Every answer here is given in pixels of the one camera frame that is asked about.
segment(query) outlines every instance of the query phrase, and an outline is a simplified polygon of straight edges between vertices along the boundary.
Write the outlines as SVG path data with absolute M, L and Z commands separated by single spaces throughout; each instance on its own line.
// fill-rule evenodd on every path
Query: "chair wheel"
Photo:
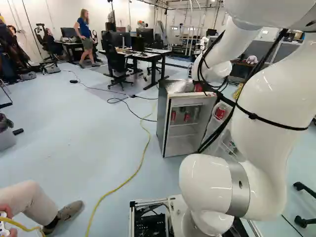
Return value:
M 306 220 L 302 219 L 302 217 L 300 217 L 300 216 L 296 216 L 294 219 L 294 222 L 304 229 L 307 227 Z
M 295 184 L 293 184 L 293 187 L 295 187 L 297 191 L 301 191 L 304 189 L 304 186 L 301 182 L 296 182 Z

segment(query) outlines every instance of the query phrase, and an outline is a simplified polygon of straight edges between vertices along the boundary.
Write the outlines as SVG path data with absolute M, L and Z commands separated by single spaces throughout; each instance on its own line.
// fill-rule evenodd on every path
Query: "floor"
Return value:
M 75 72 L 86 86 L 96 87 L 110 82 L 109 78 L 90 69 L 82 70 L 68 63 L 59 67 Z M 140 65 L 142 69 L 146 67 L 147 63 Z M 187 78 L 186 69 L 167 69 L 176 71 L 171 79 Z M 0 152 L 0 167 L 5 177 L 0 182 L 0 188 L 33 179 L 60 207 L 76 199 L 85 203 L 83 213 L 56 232 L 56 236 L 61 237 L 84 236 L 97 200 L 135 171 L 148 139 L 139 126 L 139 119 L 128 111 L 125 104 L 106 102 L 110 95 L 115 97 L 115 93 L 102 91 L 109 94 L 103 98 L 81 84 L 70 84 L 69 80 L 74 78 L 72 73 L 62 71 L 38 75 L 34 80 L 11 85 L 9 89 L 14 105 L 2 110 L 14 121 L 15 129 L 24 128 L 25 132 L 18 136 L 17 145 Z M 230 97 L 234 90 L 235 87 L 229 86 L 225 90 L 226 96 Z M 0 103 L 5 103 L 7 99 L 2 94 L 0 91 Z M 158 90 L 152 87 L 138 95 L 157 98 Z M 135 113 L 144 116 L 150 113 L 157 101 L 135 98 L 126 99 L 126 102 Z M 155 120 L 156 113 L 149 119 Z M 91 226 L 92 237 L 127 236 L 130 200 L 165 198 L 180 193 L 178 170 L 183 157 L 163 159 L 156 138 L 156 123 L 144 122 L 144 125 L 152 136 L 143 167 L 130 183 L 101 203 Z M 311 126 L 291 155 L 289 186 L 299 180 L 316 189 L 312 176 L 315 165 L 312 158 L 316 155 L 315 133 L 316 127 Z M 303 211 L 302 206 L 306 208 L 306 204 L 301 203 L 302 199 L 309 200 L 307 211 Z M 297 212 L 316 216 L 316 211 L 310 207 L 311 201 L 304 193 L 289 188 L 285 216 L 291 219 Z M 35 225 L 23 215 L 18 215 L 15 220 L 27 227 Z M 281 217 L 257 224 L 263 236 L 299 237 Z M 311 233 L 306 232 L 304 236 L 313 236 Z M 35 235 L 20 232 L 19 236 Z

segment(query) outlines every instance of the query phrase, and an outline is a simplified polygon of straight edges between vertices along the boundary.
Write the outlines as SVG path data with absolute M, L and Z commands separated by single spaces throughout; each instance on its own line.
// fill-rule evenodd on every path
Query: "controller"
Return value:
M 0 211 L 0 217 L 6 217 L 5 211 Z M 10 231 L 4 226 L 4 222 L 0 221 L 0 237 L 7 237 L 10 235 Z

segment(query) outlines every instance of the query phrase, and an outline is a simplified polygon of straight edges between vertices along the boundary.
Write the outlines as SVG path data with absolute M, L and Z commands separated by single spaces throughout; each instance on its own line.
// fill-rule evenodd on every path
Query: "blonde hair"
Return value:
M 87 9 L 81 9 L 80 17 L 81 17 L 86 23 L 89 24 L 89 18 L 86 18 L 86 17 L 84 16 L 87 11 L 88 11 Z

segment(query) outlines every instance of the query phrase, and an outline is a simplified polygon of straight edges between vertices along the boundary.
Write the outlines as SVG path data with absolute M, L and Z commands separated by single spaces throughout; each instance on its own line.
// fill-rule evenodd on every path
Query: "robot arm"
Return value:
M 293 54 L 255 74 L 238 100 L 244 110 L 274 123 L 308 127 L 316 114 L 316 1 L 226 0 L 225 7 L 234 18 L 205 57 L 209 68 L 203 63 L 204 78 L 212 82 L 229 75 L 228 60 L 244 52 L 258 34 L 258 26 L 295 26 L 311 32 Z M 199 60 L 201 55 L 193 70 L 195 80 Z M 287 159 L 302 132 L 252 120 L 235 108 L 232 138 L 246 161 L 193 154 L 180 167 L 182 196 L 196 226 L 214 235 L 230 227 L 230 216 L 267 220 L 280 215 L 286 204 Z
M 228 18 L 221 41 L 205 57 L 209 68 L 205 63 L 202 64 L 201 73 L 208 82 L 218 81 L 228 76 L 232 70 L 232 64 L 229 60 L 244 53 L 261 29 L 260 26 L 252 26 L 247 23 L 244 23 L 242 27 L 243 29 L 239 28 L 231 17 Z M 193 80 L 198 80 L 198 64 L 201 58 L 202 54 L 194 62 Z

